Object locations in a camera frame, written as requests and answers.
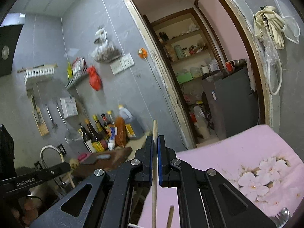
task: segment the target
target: metal screw cap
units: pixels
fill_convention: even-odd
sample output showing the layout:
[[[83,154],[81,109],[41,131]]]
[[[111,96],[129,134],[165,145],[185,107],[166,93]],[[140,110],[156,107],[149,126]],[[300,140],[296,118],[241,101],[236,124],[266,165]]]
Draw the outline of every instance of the metal screw cap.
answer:
[[[181,161],[179,159],[173,159],[171,161],[171,163],[174,164],[174,165],[179,165],[181,163]]]
[[[99,176],[102,176],[104,174],[104,170],[102,169],[97,169],[94,171],[94,175],[99,177]]]
[[[131,164],[132,165],[139,165],[140,164],[140,160],[139,159],[132,159],[131,160]]]
[[[215,176],[216,175],[216,170],[215,169],[209,169],[209,170],[207,170],[207,174],[209,176]]]

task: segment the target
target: gray tile wall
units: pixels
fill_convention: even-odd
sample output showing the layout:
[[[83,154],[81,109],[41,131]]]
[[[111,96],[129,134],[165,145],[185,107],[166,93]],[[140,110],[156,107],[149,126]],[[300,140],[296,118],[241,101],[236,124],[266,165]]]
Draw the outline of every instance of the gray tile wall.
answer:
[[[253,13],[260,6],[276,6],[274,0],[245,0]],[[289,0],[281,0],[290,9],[299,24],[300,43],[294,44],[285,38],[285,49],[278,50],[282,68],[283,81],[280,90],[280,129],[279,135],[304,160],[304,23]]]
[[[91,88],[88,79],[77,86],[90,119],[109,109],[118,114],[118,104],[123,104],[145,131],[152,131],[153,119],[157,119],[158,132],[165,136],[167,146],[185,150],[151,59],[148,57],[147,63],[137,55],[137,50],[146,46],[123,0],[78,0],[64,14],[62,22],[67,51],[79,49],[77,55],[84,56],[88,65],[95,65],[102,79],[103,89],[98,92]],[[134,66],[114,76],[109,64],[96,63],[88,57],[95,48],[93,40],[98,26],[105,27],[109,40],[122,54],[131,53]]]
[[[40,149],[47,144],[63,144],[68,158],[86,151],[82,142],[66,144],[66,129],[53,103],[53,99],[59,100],[59,97],[69,96],[64,87],[67,65],[64,54],[61,19],[27,14],[17,43],[12,74],[0,78],[0,123],[5,125],[14,139],[15,167],[34,167],[34,162],[40,159]],[[54,63],[58,64],[54,80],[34,85],[37,105],[50,131],[49,135],[41,137],[32,115],[31,103],[27,98],[24,75],[17,74],[17,70],[22,67]],[[56,132],[52,131],[45,103],[48,104],[58,124]],[[78,118],[73,118],[69,122],[76,125]],[[44,158],[48,166],[61,162],[60,156],[50,149],[45,151]]]

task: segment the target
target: pink mattress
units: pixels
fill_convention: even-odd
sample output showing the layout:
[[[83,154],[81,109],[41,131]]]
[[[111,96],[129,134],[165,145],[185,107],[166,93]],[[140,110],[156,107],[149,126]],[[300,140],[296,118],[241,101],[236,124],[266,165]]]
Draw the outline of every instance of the pink mattress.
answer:
[[[258,125],[223,141],[176,154],[193,168],[214,168],[267,216],[283,207],[293,214],[304,196],[304,164],[269,126]],[[176,188],[157,189],[157,227],[180,227]],[[138,225],[152,227],[152,193],[145,200]]]

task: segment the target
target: toothpaste tube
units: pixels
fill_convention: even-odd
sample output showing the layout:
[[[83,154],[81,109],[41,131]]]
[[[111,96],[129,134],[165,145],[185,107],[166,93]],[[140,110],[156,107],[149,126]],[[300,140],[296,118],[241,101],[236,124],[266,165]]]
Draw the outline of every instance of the toothpaste tube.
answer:
[[[109,150],[114,150],[115,148],[115,127],[110,127],[111,137],[109,139],[108,148]]]

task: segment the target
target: black cable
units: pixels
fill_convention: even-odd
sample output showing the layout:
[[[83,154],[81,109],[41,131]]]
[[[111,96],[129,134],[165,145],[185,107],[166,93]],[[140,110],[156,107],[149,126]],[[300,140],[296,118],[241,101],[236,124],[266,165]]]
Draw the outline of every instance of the black cable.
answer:
[[[43,207],[45,208],[45,211],[48,209],[45,202],[39,196],[27,196],[27,197],[39,199],[41,201]]]

